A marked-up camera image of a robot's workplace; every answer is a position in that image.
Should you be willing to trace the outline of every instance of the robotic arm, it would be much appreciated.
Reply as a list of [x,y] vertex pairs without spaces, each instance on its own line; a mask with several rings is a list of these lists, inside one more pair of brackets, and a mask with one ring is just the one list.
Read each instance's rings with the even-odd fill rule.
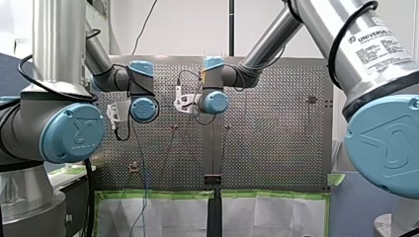
[[198,110],[223,113],[228,107],[224,86],[257,86],[263,68],[305,25],[328,60],[330,78],[347,96],[343,116],[349,123],[350,160],[377,187],[419,198],[419,65],[376,14],[378,2],[287,3],[239,65],[226,65],[221,57],[205,60]]
[[[92,32],[86,24],[87,34]],[[103,92],[124,91],[131,102],[113,103],[108,106],[108,117],[113,129],[116,121],[123,121],[121,114],[129,113],[136,122],[148,123],[158,116],[159,106],[153,93],[154,68],[151,62],[132,61],[129,66],[115,65],[106,54],[98,38],[87,38],[86,66],[92,73],[93,86]]]

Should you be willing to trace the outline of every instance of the universal robots logo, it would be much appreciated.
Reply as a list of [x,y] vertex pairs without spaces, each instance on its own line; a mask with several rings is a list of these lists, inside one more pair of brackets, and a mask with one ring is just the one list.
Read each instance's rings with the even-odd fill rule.
[[350,38],[348,39],[349,43],[353,43],[353,42],[355,42],[356,40],[357,40],[357,38],[356,38],[356,37],[350,37]]

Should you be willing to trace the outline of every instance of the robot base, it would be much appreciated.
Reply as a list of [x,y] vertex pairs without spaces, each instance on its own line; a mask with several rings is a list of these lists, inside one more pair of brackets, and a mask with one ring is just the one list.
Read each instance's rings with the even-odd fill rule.
[[64,237],[65,213],[65,194],[56,192],[49,204],[12,219],[4,219],[4,236]]

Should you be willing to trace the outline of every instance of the pegboard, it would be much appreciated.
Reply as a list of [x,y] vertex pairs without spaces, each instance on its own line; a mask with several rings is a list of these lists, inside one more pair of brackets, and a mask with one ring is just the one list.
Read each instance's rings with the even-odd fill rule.
[[[160,115],[148,124],[136,124],[131,120],[128,141],[117,141],[107,122],[105,138],[95,159],[98,190],[143,189],[142,168],[138,173],[130,173],[128,168],[133,162],[141,164],[141,156],[146,164],[147,183],[151,189],[177,191],[204,188],[203,129],[189,115],[177,113],[173,106],[179,72],[188,69],[198,73],[201,61],[155,63],[154,93],[159,102]],[[198,79],[184,74],[182,83],[185,93],[194,93]],[[124,92],[101,93],[98,105],[105,115],[107,105],[124,100]],[[126,125],[119,129],[119,134],[120,137],[127,136]]]
[[256,88],[226,89],[222,186],[321,192],[330,172],[332,86],[315,59],[282,59]]
[[[147,167],[146,177],[154,190],[202,190],[205,164],[206,130],[189,115],[173,106],[175,84],[183,69],[198,72],[201,57],[130,57],[113,58],[115,63],[144,59],[154,63],[154,90],[160,115],[152,123],[135,124],[130,140],[116,141],[107,123],[101,150],[95,156],[99,190],[143,189],[142,170],[130,173],[132,162]],[[227,58],[237,63],[240,58]],[[182,76],[184,93],[194,93],[198,81],[193,75]],[[305,192],[322,191],[330,171],[332,86],[323,60],[281,59],[265,70],[257,88],[245,92],[226,89],[230,107],[221,122],[212,124],[221,132],[221,147],[212,147],[212,159],[219,162],[225,189],[274,189]],[[307,100],[315,98],[311,104]],[[126,99],[126,93],[101,94],[103,113],[114,101]],[[120,129],[127,135],[126,127]]]

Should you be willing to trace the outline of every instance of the wire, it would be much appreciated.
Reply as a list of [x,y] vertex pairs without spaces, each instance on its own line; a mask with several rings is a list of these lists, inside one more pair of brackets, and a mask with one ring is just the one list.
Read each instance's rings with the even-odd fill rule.
[[405,234],[400,235],[400,237],[412,237],[419,234],[419,228],[413,229]]
[[154,3],[153,3],[153,5],[151,6],[150,12],[148,13],[147,18],[145,19],[144,25],[142,25],[141,32],[139,33],[138,37],[136,38],[135,47],[133,48],[133,51],[132,51],[132,54],[131,55],[134,55],[135,52],[136,52],[136,48],[138,47],[138,41],[141,38],[142,34],[144,33],[145,27],[147,26],[148,20],[150,19],[150,16],[153,13],[153,10],[154,10],[154,7],[155,7],[157,1],[158,0],[155,0]]
[[60,92],[54,91],[54,90],[50,89],[49,87],[45,86],[43,83],[39,82],[38,80],[36,80],[36,79],[34,79],[34,78],[30,77],[30,76],[29,76],[29,75],[28,75],[28,74],[24,71],[23,67],[24,67],[25,63],[26,63],[27,61],[29,61],[30,59],[32,59],[32,58],[33,58],[33,56],[32,56],[32,55],[29,55],[29,56],[27,56],[27,57],[23,58],[23,59],[19,62],[19,65],[18,65],[18,71],[19,71],[19,73],[20,73],[20,74],[21,74],[21,75],[22,75],[25,79],[27,79],[27,81],[29,81],[29,82],[31,82],[31,83],[33,83],[33,84],[35,84],[35,85],[37,85],[37,86],[41,87],[42,89],[46,90],[47,92],[52,93],[52,95],[55,95],[55,96],[61,97],[61,98],[66,99],[66,100],[68,100],[68,101],[93,103],[93,102],[96,102],[96,101],[98,100],[98,97],[97,97],[96,95],[94,95],[94,94],[90,94],[92,97],[85,97],[85,96],[73,96],[73,95],[70,95],[70,94],[60,93]]
[[148,188],[149,188],[149,179],[147,177],[147,169],[145,166],[145,159],[144,154],[142,152],[141,143],[139,141],[139,136],[135,130],[135,126],[132,126],[133,133],[135,135],[136,143],[138,145],[139,154],[141,156],[141,165],[142,165],[142,176],[144,181],[144,198],[142,199],[142,209],[139,215],[136,217],[135,222],[132,224],[130,231],[129,231],[129,237],[132,236],[133,228],[135,227],[136,223],[138,222],[139,218],[142,217],[142,237],[146,237],[146,231],[145,231],[145,217],[144,217],[144,211],[147,208],[148,205]]
[[287,1],[287,4],[288,4],[288,6],[289,6],[289,9],[290,9],[290,12],[291,12],[291,15],[293,15],[293,17],[297,20],[297,21],[299,21],[299,22],[301,22],[302,23],[302,19],[301,19],[301,17],[296,13],[296,11],[293,9],[293,0],[286,0]]
[[84,165],[86,167],[87,173],[87,182],[89,185],[89,195],[88,195],[88,222],[87,222],[87,231],[86,235],[91,237],[93,235],[93,223],[95,220],[95,188],[93,186],[93,170],[92,170],[92,163],[90,162],[90,158],[84,160]]
[[15,106],[15,105],[19,104],[20,102],[21,102],[21,99],[15,99],[15,100],[8,101],[6,103],[0,104],[0,112]]
[[118,130],[119,130],[118,127],[115,128],[115,130],[114,130],[115,137],[117,138],[118,141],[128,141],[129,138],[130,138],[130,111],[129,110],[128,110],[128,113],[127,113],[126,121],[127,121],[127,129],[128,129],[128,134],[126,135],[126,138],[121,138],[120,137],[120,135],[118,133]]
[[203,78],[201,77],[201,75],[199,75],[199,74],[197,74],[197,73],[195,73],[195,72],[193,72],[193,71],[191,71],[191,70],[182,70],[182,71],[180,71],[180,72],[179,72],[179,75],[178,75],[178,81],[177,81],[177,83],[176,83],[178,86],[182,86],[182,83],[181,83],[181,77],[182,77],[182,73],[185,73],[185,72],[189,72],[189,73],[191,73],[192,75],[194,75],[194,76],[198,77],[198,79],[199,79],[200,81],[203,81]]
[[98,36],[101,33],[101,30],[99,29],[93,29],[89,36],[86,37],[86,40],[89,40],[91,38],[94,38]]
[[336,72],[335,72],[335,61],[336,56],[338,54],[339,46],[342,42],[342,39],[345,37],[345,34],[348,32],[348,30],[352,27],[352,25],[358,20],[359,17],[364,15],[367,11],[370,11],[371,9],[376,9],[378,7],[378,1],[372,1],[364,4],[360,9],[355,11],[354,14],[352,14],[348,20],[345,22],[341,30],[339,31],[338,35],[336,36],[335,40],[332,43],[332,47],[330,49],[329,53],[329,60],[328,60],[328,67],[329,67],[329,76],[332,80],[333,84],[335,84],[336,87],[339,89],[342,89],[341,85],[339,84],[337,78],[336,78]]

